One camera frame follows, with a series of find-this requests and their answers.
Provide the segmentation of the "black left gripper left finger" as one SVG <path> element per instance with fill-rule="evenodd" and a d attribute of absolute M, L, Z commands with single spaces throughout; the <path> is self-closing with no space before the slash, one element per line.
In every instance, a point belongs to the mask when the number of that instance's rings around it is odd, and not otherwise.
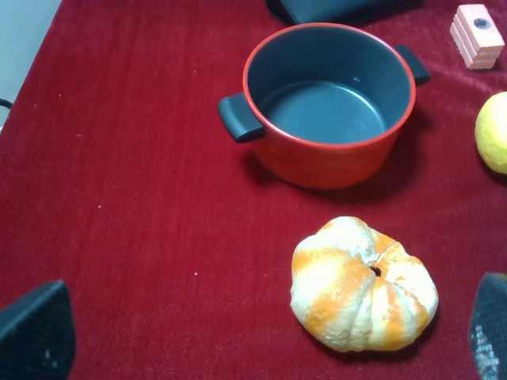
<path fill-rule="evenodd" d="M 1 309 L 2 379 L 67 379 L 74 358 L 74 318 L 64 281 L 47 281 Z"/>

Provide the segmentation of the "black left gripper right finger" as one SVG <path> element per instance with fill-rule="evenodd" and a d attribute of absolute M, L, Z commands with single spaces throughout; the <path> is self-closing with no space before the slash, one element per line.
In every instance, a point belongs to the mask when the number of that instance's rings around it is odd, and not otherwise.
<path fill-rule="evenodd" d="M 469 347 L 481 379 L 506 379 L 506 274 L 482 277 L 471 313 Z"/>

